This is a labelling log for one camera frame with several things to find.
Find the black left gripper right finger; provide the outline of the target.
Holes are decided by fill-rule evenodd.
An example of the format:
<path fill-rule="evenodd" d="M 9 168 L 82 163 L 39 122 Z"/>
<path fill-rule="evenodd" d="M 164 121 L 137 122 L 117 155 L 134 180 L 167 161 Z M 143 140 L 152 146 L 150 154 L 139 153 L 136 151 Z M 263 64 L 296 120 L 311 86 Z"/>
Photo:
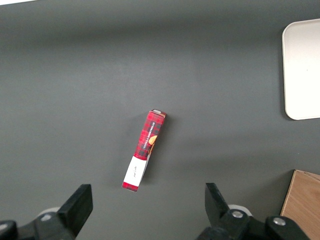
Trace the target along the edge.
<path fill-rule="evenodd" d="M 210 225 L 213 227 L 229 210 L 229 206 L 223 198 L 215 183 L 205 184 L 205 212 Z"/>

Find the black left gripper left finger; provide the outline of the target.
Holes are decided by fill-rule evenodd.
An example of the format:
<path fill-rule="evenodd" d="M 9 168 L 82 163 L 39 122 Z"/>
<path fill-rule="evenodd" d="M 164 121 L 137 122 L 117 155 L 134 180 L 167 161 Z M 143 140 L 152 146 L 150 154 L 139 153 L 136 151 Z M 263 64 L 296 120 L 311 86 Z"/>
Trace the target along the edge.
<path fill-rule="evenodd" d="M 77 237 L 93 211 L 92 186 L 82 184 L 57 211 L 63 225 Z"/>

